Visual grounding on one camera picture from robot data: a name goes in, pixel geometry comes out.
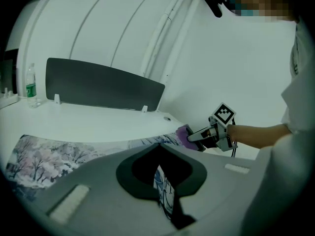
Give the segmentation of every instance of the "dark gray panel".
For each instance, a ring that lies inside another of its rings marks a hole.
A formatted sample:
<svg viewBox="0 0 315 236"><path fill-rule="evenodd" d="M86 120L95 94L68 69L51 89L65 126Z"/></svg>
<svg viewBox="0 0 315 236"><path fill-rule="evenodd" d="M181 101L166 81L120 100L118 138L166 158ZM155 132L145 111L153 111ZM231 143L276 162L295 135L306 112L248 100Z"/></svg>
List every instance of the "dark gray panel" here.
<svg viewBox="0 0 315 236"><path fill-rule="evenodd" d="M118 109L155 111L165 85L141 76L78 60L49 58L46 96L62 102Z"/></svg>

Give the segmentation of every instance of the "white slot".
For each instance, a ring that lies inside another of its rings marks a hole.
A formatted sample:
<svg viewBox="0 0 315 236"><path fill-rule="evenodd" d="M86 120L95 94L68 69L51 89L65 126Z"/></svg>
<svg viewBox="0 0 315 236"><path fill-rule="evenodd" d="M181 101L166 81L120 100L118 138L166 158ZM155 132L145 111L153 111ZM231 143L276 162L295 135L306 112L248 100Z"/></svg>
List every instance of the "white slot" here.
<svg viewBox="0 0 315 236"><path fill-rule="evenodd" d="M238 173L243 173L243 174L247 174L250 171L249 168L244 168L244 167L236 166L232 164L226 164L225 168L228 170L235 171Z"/></svg>
<svg viewBox="0 0 315 236"><path fill-rule="evenodd" d="M49 217L65 225L89 192L84 185L77 185L73 191L50 213Z"/></svg>

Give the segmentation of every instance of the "white clip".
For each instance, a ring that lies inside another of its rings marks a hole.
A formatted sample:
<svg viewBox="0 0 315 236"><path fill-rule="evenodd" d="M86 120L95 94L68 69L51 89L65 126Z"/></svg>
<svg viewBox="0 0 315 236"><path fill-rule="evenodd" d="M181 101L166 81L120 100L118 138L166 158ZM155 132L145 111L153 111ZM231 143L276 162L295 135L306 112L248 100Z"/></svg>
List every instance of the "white clip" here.
<svg viewBox="0 0 315 236"><path fill-rule="evenodd" d="M148 106L144 105L141 112L146 113L148 111Z"/></svg>
<svg viewBox="0 0 315 236"><path fill-rule="evenodd" d="M55 94L55 103L56 104L61 104L61 101L60 101L60 95L59 94Z"/></svg>

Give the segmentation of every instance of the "water bottle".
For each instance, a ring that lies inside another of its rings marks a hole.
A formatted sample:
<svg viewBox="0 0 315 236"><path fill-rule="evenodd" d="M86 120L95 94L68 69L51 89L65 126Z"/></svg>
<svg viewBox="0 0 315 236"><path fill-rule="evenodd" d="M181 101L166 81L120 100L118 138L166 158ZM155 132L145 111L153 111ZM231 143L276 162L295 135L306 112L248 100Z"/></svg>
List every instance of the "water bottle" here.
<svg viewBox="0 0 315 236"><path fill-rule="evenodd" d="M26 73L26 96L28 99L28 105L30 108L37 107L37 96L36 96L36 81L35 81L35 70L34 63L30 64L29 69Z"/></svg>

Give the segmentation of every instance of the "floral printed cloth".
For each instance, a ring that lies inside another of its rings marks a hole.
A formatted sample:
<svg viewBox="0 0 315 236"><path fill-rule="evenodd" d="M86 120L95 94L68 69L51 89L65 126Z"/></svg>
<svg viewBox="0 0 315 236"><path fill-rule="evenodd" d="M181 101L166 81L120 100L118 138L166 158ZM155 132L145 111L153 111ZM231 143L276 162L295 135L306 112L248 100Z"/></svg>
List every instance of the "floral printed cloth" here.
<svg viewBox="0 0 315 236"><path fill-rule="evenodd" d="M70 143L24 135L12 152L5 175L14 193L34 201L41 191L92 159L153 143L183 146L175 133L111 143ZM160 194L160 207L170 218L174 189L160 166L154 188Z"/></svg>

